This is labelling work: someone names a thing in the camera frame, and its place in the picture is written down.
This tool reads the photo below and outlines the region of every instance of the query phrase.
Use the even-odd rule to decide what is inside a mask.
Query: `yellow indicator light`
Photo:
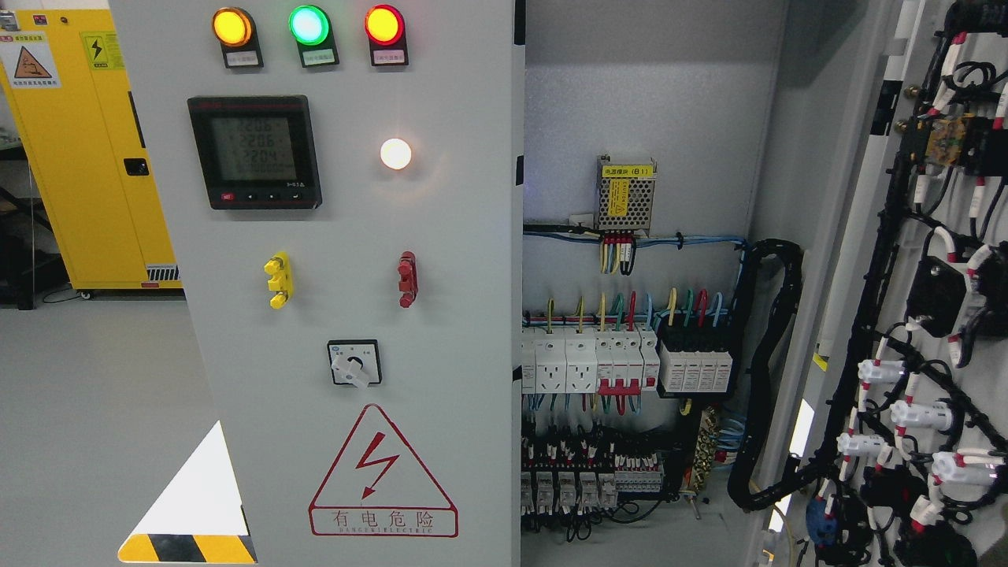
[[[388,4],[379,4],[364,16],[364,30],[372,41],[391,45],[402,37],[402,14]]]
[[[413,150],[405,140],[390,138],[381,144],[381,162],[392,169],[401,169],[409,165],[413,158]]]
[[[221,8],[214,14],[214,35],[228,47],[241,47],[252,39],[254,26],[241,8]]]

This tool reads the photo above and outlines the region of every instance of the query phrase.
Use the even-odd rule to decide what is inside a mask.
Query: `ventilation grille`
[[[147,264],[148,281],[174,281],[178,279],[178,264],[149,263]]]

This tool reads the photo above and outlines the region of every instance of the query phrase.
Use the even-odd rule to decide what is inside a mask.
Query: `yellow label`
[[[84,41],[84,52],[88,55],[88,65],[92,71],[115,71],[126,69],[122,51],[119,50],[119,37],[115,31],[84,31],[81,33]]]
[[[613,180],[609,182],[609,216],[627,216],[630,204],[630,180]]]
[[[654,165],[638,163],[633,165],[603,165],[602,177],[605,179],[653,178]]]

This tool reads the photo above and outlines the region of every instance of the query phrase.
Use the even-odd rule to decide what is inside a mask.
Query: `power socket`
[[[535,393],[563,393],[566,389],[566,344],[560,332],[535,337]]]
[[[592,393],[598,385],[599,360],[595,355],[595,331],[579,333],[575,327],[564,329],[566,338],[566,393]]]
[[[381,383],[381,359],[378,357],[378,341],[374,339],[364,340],[336,340],[329,341],[329,364],[333,373],[333,383],[337,385],[356,385],[352,376],[344,372],[338,372],[336,362],[340,356],[345,356],[351,361],[359,361],[361,368],[359,374],[367,374],[365,380],[368,385]]]

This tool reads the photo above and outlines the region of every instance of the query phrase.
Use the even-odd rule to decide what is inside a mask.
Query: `lcd display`
[[[211,128],[222,180],[297,179],[286,118],[215,117]]]

